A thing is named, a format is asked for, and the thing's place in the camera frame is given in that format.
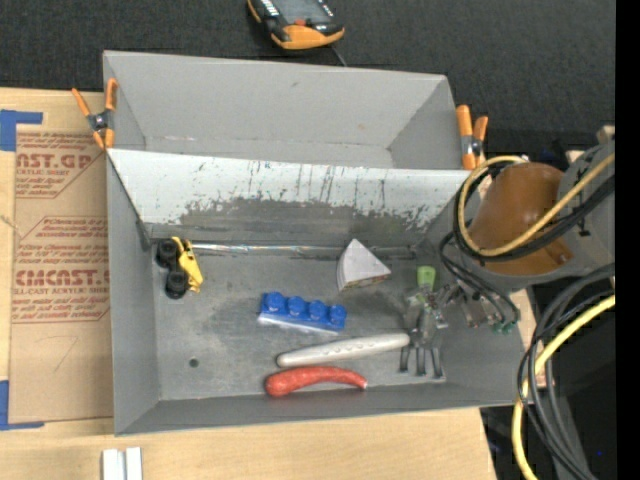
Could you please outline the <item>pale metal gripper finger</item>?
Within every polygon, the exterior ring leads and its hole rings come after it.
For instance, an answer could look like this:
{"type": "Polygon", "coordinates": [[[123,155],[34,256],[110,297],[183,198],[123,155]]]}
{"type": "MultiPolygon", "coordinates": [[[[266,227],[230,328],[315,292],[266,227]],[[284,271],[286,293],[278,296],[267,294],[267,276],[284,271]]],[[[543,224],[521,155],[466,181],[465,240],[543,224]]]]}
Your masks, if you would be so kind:
{"type": "Polygon", "coordinates": [[[411,315],[422,310],[435,311],[438,309],[437,292],[427,287],[418,287],[404,295],[405,314],[411,315]]]}
{"type": "Polygon", "coordinates": [[[414,340],[417,344],[438,344],[448,327],[448,322],[439,311],[423,309],[419,312],[413,331],[414,340]]]}

